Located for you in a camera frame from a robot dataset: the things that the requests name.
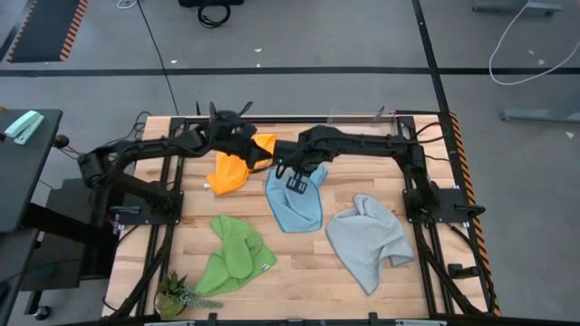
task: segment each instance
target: orange cloth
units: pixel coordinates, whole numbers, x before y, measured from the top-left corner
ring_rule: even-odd
[[[274,154],[276,135],[262,134],[254,135],[252,139],[262,149]],[[261,160],[256,163],[255,168],[264,168],[269,160]],[[216,172],[208,175],[206,180],[211,185],[216,195],[223,195],[242,187],[250,174],[246,162],[235,156],[218,152],[216,155]]]

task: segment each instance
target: concrete floor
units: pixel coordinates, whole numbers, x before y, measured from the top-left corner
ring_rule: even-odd
[[[25,0],[0,0],[0,39]],[[497,67],[551,66],[578,38],[580,3],[562,0],[552,18],[525,18],[498,53]],[[0,70],[155,69],[159,58],[137,7],[90,1],[68,62],[0,63]],[[487,66],[511,15],[475,14],[470,1],[421,1],[439,67]],[[248,0],[227,25],[206,30],[175,2],[143,0],[143,10],[169,68],[391,66],[427,67],[410,1]],[[580,66],[580,53],[568,64]],[[500,76],[514,80],[524,76]],[[308,74],[171,76],[181,114],[195,101],[218,109],[255,103],[254,114],[325,114],[439,109],[429,75]],[[507,107],[555,108],[580,103],[580,76],[548,76],[516,87],[488,76],[443,76],[449,107],[459,115],[501,310],[506,316],[580,321],[580,128],[572,124],[502,122]],[[61,133],[80,150],[126,134],[142,110],[175,114],[162,76],[0,78],[0,104],[64,111]],[[566,135],[572,132],[571,139]],[[42,179],[59,187],[78,177],[75,162],[53,151]],[[48,189],[40,185],[34,201]],[[23,316],[25,295],[11,325],[59,324],[101,315],[106,281],[46,292],[53,317]]]

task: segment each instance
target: wooden table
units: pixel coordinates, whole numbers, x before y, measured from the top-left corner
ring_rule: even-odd
[[[415,116],[417,129],[438,120],[436,115]],[[167,135],[170,117],[149,117],[145,139]],[[297,140],[301,130],[312,124],[259,124],[258,132],[275,133],[280,139]],[[340,124],[339,129],[351,133],[385,135],[392,133],[392,125]],[[420,139],[441,135],[441,128],[429,128]],[[424,145],[427,155],[447,158],[443,140]],[[135,175],[146,181],[159,180],[162,158],[138,162]],[[440,187],[454,187],[450,163],[427,159],[430,177]],[[412,225],[407,222],[401,191],[403,174],[391,158],[342,156],[328,163],[329,173],[321,186],[324,225],[319,231],[285,234],[272,216],[264,187],[267,172],[251,175],[239,190],[216,196],[205,190],[205,176],[215,168],[215,153],[204,158],[187,159],[182,189],[185,192],[183,217],[176,227],[171,248],[169,269],[188,275],[188,284],[201,277],[208,256],[221,246],[209,227],[209,221],[220,214],[248,222],[276,253],[278,263],[263,275],[236,292],[222,293],[212,300],[224,303],[215,310],[220,320],[277,320],[277,319],[366,319],[369,312],[379,318],[426,318],[421,269],[418,261]],[[383,202],[401,220],[415,260],[402,267],[391,268],[387,263],[378,289],[367,296],[359,284],[344,269],[324,231],[338,212],[353,206],[353,196],[364,193]],[[445,264],[474,265],[469,247],[446,225],[438,225]],[[141,226],[120,245],[111,274],[106,301],[118,307],[141,277],[150,226]],[[159,243],[163,232],[159,233]],[[440,284],[430,273],[438,310],[444,312]],[[158,276],[150,285],[146,313],[153,312],[153,293]],[[457,280],[456,284],[479,309],[486,310],[479,278]],[[180,319],[206,320],[211,310],[186,309]],[[103,314],[110,314],[107,308]]]

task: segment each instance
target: green towel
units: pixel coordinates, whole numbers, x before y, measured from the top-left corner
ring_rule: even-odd
[[[222,240],[212,253],[206,270],[196,285],[196,294],[213,296],[242,288],[270,269],[276,256],[264,244],[262,236],[244,221],[229,216],[211,220],[211,228]]]

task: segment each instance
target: potted plant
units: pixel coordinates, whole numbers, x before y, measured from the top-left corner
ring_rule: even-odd
[[[181,279],[177,272],[171,271],[155,293],[155,308],[163,320],[171,319],[190,308],[221,308],[221,302],[202,300],[194,293],[195,287],[187,286],[185,275]]]

